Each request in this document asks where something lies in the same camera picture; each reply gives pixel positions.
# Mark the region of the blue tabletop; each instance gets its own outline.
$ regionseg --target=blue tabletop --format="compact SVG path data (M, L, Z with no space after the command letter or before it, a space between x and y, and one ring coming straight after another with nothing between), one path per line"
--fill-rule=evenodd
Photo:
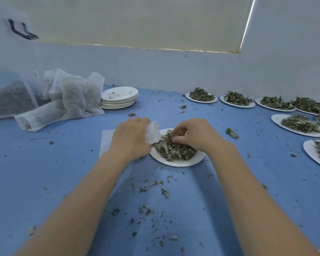
M180 114L178 106L185 104ZM61 121L36 133L20 129L12 118L0 120L0 256L21 246L31 225L43 223L97 161L102 130L114 129L131 112L157 121L160 129L191 117L207 119L237 146L256 178L320 249L320 165L302 148L311 137L274 124L270 116L280 112L258 105L245 109L218 100L210 106L179 93L139 89L130 107ZM225 135L226 128L237 129L239 139ZM164 181L169 198L161 194L160 185L139 193L144 180ZM154 214L140 214L143 204ZM120 208L117 216L110 213L115 207ZM163 246L157 236L164 239ZM172 236L179 240L170 241ZM130 163L102 214L89 255L182 255L181 246L184 255L243 255L209 158L187 168L163 165L150 156Z

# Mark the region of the hand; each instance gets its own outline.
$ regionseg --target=hand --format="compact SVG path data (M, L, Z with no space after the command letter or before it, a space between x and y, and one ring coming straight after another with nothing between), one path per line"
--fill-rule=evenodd
M129 118L120 123L113 135L109 150L122 155L126 163L150 153L151 145L145 143L148 118Z
M191 118L179 123L172 131L173 135L176 133L179 136L174 137L172 142L190 145L207 154L229 143L204 118Z

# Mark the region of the forearm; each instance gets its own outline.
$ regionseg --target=forearm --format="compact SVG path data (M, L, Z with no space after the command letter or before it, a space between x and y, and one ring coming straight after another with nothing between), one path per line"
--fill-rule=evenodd
M262 187L231 143L208 152L247 256L320 255Z
M85 256L110 193L127 163L111 151L103 154L18 256Z

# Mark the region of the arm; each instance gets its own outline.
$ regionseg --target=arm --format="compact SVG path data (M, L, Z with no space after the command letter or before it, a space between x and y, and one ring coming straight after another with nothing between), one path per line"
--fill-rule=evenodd
M120 173L126 165L149 154L145 143L149 119L129 119L116 128L111 146L26 242L17 256L85 256Z
M236 147L205 119L192 118L174 130L173 142L205 152L216 170L237 237L246 256L320 256L251 173Z

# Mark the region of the left hand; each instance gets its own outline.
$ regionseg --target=left hand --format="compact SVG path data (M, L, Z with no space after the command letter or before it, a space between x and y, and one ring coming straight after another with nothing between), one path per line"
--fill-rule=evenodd
M146 144L145 134L148 118L129 118L120 123L113 135L109 150L121 155L126 163L150 153L152 145Z

